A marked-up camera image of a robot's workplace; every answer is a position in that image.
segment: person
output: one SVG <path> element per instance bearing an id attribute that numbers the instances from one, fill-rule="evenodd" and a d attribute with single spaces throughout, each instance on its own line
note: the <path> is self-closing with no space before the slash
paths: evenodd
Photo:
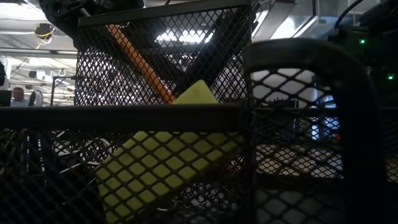
<path id="1" fill-rule="evenodd" d="M 4 82 L 6 81 L 6 68 L 5 66 L 0 62 L 0 86 L 4 85 Z"/>
<path id="2" fill-rule="evenodd" d="M 29 100 L 25 99 L 25 93 L 23 88 L 15 87 L 12 90 L 12 96 L 14 97 L 14 99 L 11 100 L 11 107 L 29 106 Z"/>

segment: machine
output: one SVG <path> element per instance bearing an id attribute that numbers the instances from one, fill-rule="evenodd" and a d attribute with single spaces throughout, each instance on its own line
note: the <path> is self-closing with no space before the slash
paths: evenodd
<path id="1" fill-rule="evenodd" d="M 46 18 L 73 40 L 76 40 L 78 35 L 79 18 L 85 16 L 80 9 L 84 8 L 90 15 L 98 15 L 144 7 L 143 0 L 40 0 L 39 2 Z"/>
<path id="2" fill-rule="evenodd" d="M 340 26 L 343 17 L 362 1 L 342 13 L 328 40 L 368 67 L 381 106 L 398 106 L 398 1 L 381 1 L 360 17 L 358 26 Z"/>

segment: metal post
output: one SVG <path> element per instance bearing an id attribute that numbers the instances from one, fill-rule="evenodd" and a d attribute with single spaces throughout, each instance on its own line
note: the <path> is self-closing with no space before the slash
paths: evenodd
<path id="1" fill-rule="evenodd" d="M 55 81 L 58 77 L 52 77 L 52 87 L 51 87 L 51 100 L 50 100 L 50 106 L 52 106 L 54 102 L 54 90 L 55 90 Z"/>

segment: fluorescent light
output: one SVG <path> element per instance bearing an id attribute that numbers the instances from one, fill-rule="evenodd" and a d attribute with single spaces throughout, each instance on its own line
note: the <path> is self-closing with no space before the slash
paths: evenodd
<path id="1" fill-rule="evenodd" d="M 60 78 L 56 79 L 55 82 L 56 82 L 56 83 L 62 83 L 62 84 L 64 84 L 64 85 L 70 85 L 70 83 L 68 83 L 68 82 L 66 82 L 66 81 L 63 81 L 63 80 L 61 80 Z"/>
<path id="2" fill-rule="evenodd" d="M 22 63 L 22 60 L 16 59 L 16 58 L 7 58 L 8 62 L 12 64 L 12 66 L 15 65 L 23 65 L 24 63 Z"/>
<path id="3" fill-rule="evenodd" d="M 33 5 L 0 3 L 0 19 L 16 19 L 25 21 L 46 21 L 44 13 L 35 10 Z"/>
<path id="4" fill-rule="evenodd" d="M 260 26 L 262 24 L 262 22 L 264 22 L 264 19 L 266 19 L 267 14 L 268 14 L 268 10 L 262 11 L 262 12 L 257 12 L 256 13 L 256 19 L 254 20 L 254 22 L 258 22 L 257 27 L 253 30 L 251 36 L 254 37 L 254 35 L 257 33 L 257 31 L 260 29 Z"/>
<path id="5" fill-rule="evenodd" d="M 303 25 L 301 25 L 301 26 L 295 28 L 293 19 L 291 17 L 287 17 L 286 20 L 275 31 L 274 35 L 272 35 L 271 40 L 272 39 L 281 39 L 281 38 L 300 37 L 317 20 L 318 20 L 318 16 L 315 16 L 304 27 L 302 27 Z"/>
<path id="6" fill-rule="evenodd" d="M 57 53 L 77 56 L 77 51 L 72 51 L 72 50 L 58 50 Z"/>
<path id="7" fill-rule="evenodd" d="M 179 38 L 175 36 L 175 34 L 168 30 L 164 32 L 162 35 L 156 38 L 157 41 L 180 41 L 180 42 L 188 42 L 188 43 L 200 43 L 206 34 L 202 30 L 184 30 Z M 213 37 L 213 33 L 210 33 L 209 36 L 206 38 L 205 43 L 209 42 L 210 39 Z"/>
<path id="8" fill-rule="evenodd" d="M 315 16 L 314 18 L 311 19 L 310 22 L 308 22 L 300 31 L 298 31 L 293 37 L 300 37 L 314 22 L 318 20 L 318 16 Z"/>
<path id="9" fill-rule="evenodd" d="M 272 39 L 281 39 L 281 38 L 291 38 L 295 34 L 294 29 L 294 21 L 289 16 L 285 19 L 285 21 L 278 27 L 278 29 L 274 32 L 270 40 Z"/>

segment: orange stick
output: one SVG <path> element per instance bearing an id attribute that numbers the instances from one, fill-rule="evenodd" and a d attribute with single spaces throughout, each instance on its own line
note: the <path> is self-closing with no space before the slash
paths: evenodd
<path id="1" fill-rule="evenodd" d="M 169 90 L 168 86 L 157 77 L 155 71 L 150 67 L 141 54 L 139 54 L 139 52 L 132 46 L 129 39 L 124 35 L 123 31 L 114 24 L 108 25 L 107 28 L 127 56 L 129 56 L 130 60 L 136 64 L 147 84 L 152 87 L 152 89 L 160 96 L 163 102 L 173 102 L 175 100 L 173 93 Z"/>

